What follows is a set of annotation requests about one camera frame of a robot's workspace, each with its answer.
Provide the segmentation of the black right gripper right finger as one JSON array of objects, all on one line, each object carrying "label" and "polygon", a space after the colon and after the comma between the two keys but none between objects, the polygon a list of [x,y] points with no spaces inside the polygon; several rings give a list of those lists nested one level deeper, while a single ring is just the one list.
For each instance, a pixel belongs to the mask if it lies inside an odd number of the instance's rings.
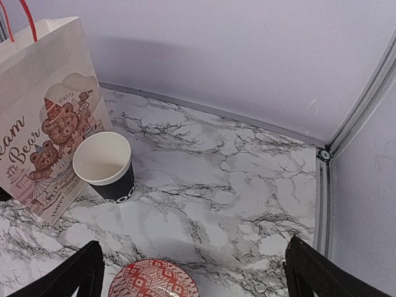
[{"label": "black right gripper right finger", "polygon": [[287,245],[283,268],[290,296],[387,296],[337,267],[298,236]]}]

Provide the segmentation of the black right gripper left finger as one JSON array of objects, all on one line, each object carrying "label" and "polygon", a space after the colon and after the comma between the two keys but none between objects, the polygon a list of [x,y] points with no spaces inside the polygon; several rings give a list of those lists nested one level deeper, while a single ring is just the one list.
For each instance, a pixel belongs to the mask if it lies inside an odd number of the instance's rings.
[{"label": "black right gripper left finger", "polygon": [[52,272],[32,283],[27,296],[100,296],[104,260],[98,241],[90,241]]}]

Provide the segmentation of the black paper coffee cup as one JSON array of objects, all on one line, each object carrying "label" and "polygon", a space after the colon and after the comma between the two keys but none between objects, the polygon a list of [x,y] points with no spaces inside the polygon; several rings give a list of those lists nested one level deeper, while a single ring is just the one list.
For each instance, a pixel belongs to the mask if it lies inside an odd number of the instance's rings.
[{"label": "black paper coffee cup", "polygon": [[73,169],[104,200],[122,204],[136,189],[132,150],[128,140],[116,132],[99,132],[86,138],[75,150]]}]

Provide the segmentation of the white paper gift bag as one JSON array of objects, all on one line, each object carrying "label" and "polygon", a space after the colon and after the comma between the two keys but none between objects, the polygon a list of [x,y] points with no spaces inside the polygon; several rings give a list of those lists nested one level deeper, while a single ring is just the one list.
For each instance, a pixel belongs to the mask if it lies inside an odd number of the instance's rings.
[{"label": "white paper gift bag", "polygon": [[112,128],[80,18],[1,43],[1,187],[17,202],[54,224],[86,187],[75,150]]}]

